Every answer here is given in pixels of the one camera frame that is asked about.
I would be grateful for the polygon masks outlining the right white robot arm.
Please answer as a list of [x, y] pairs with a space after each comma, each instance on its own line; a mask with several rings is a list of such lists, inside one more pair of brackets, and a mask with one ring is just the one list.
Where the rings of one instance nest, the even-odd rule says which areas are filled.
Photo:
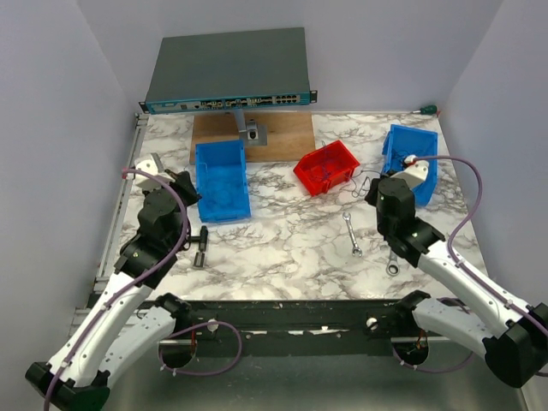
[[547, 306], [532, 306], [493, 282], [455, 251], [444, 235], [415, 214], [414, 193], [395, 176], [372, 180], [366, 202], [391, 251], [430, 275], [467, 307], [445, 306], [413, 292], [394, 314], [406, 336], [418, 330], [447, 337], [481, 357], [503, 383], [521, 388], [547, 364]]

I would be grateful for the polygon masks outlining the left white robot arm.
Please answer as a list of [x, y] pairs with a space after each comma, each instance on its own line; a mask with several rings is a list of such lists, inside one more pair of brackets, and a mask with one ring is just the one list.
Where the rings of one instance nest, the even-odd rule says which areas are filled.
[[44, 409], [100, 410], [119, 378], [162, 338], [183, 337], [189, 330], [189, 306], [166, 294], [132, 327], [126, 323], [161, 283], [188, 247], [188, 206], [200, 195], [186, 171], [169, 171], [163, 180], [144, 176], [157, 188], [145, 192], [136, 235], [121, 249], [104, 291], [77, 331], [46, 362], [34, 362], [26, 380], [44, 398]]

